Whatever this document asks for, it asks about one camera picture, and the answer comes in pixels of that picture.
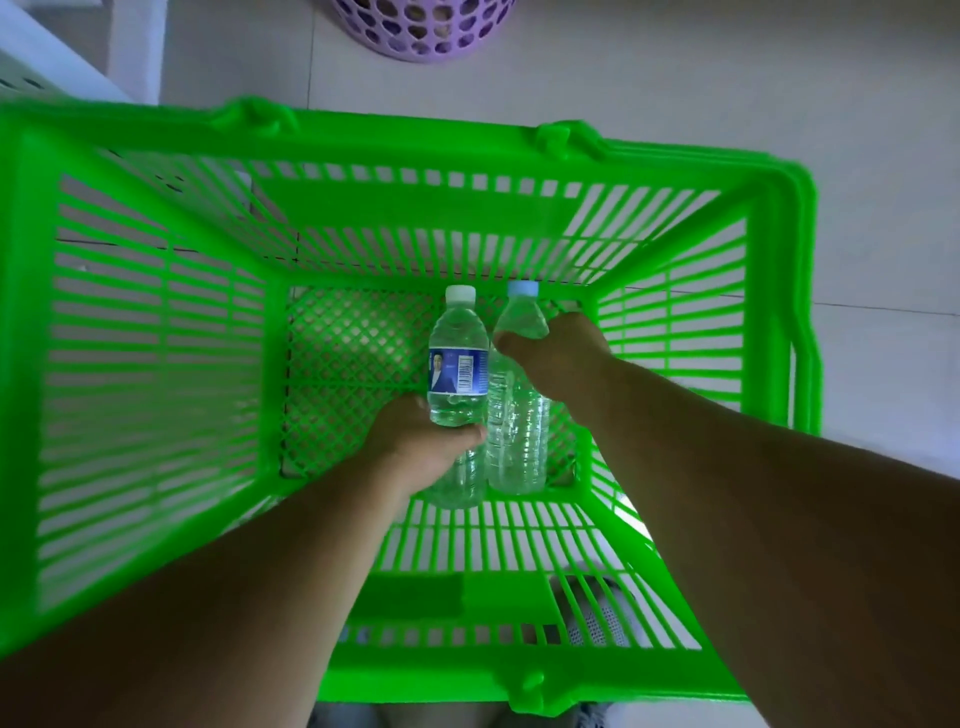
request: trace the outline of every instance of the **shopping basket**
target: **shopping basket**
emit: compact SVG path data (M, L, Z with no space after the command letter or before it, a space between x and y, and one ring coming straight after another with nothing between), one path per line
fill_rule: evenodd
M617 356L816 433L814 218L797 164L582 122L2 107L0 655L354 452L454 281L492 327L538 279ZM321 699L744 699L590 433L555 405L550 437L540 496L411 501Z

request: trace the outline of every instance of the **plastic bottle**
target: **plastic bottle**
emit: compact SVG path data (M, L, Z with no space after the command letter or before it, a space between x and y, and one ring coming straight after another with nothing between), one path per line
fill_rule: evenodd
M487 357L490 339L473 311L476 289L451 285L446 289L446 312L430 334L427 402L430 419L456 427L482 424L487 415ZM441 508L470 508L483 500L487 489L485 449L468 450L424 495Z
M511 280L507 307L496 322L494 334L512 331L541 339L546 324L535 280ZM490 357L490 415L487 420L487 477L491 487L515 496L535 493L546 486L550 400L540 394L516 362L494 347Z

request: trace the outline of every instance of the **purple plastic laundry basket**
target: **purple plastic laundry basket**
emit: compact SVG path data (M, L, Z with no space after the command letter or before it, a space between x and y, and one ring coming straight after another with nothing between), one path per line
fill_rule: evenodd
M332 0L350 34L377 53L433 63L469 53L516 0Z

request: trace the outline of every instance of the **bottle label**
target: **bottle label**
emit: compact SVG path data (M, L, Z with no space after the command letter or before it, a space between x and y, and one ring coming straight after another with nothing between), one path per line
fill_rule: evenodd
M431 349L427 391L443 395L487 394L486 349Z

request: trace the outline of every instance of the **white tiled floor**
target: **white tiled floor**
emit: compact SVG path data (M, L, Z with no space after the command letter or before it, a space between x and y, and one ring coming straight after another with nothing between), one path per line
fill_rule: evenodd
M826 435L960 475L955 5L522 0L489 48L437 66L380 58L331 18L325 0L170 0L163 100L586 118L609 136L800 159L821 192ZM102 16L43 21L103 66ZM623 724L762 725L743 706L631 711Z

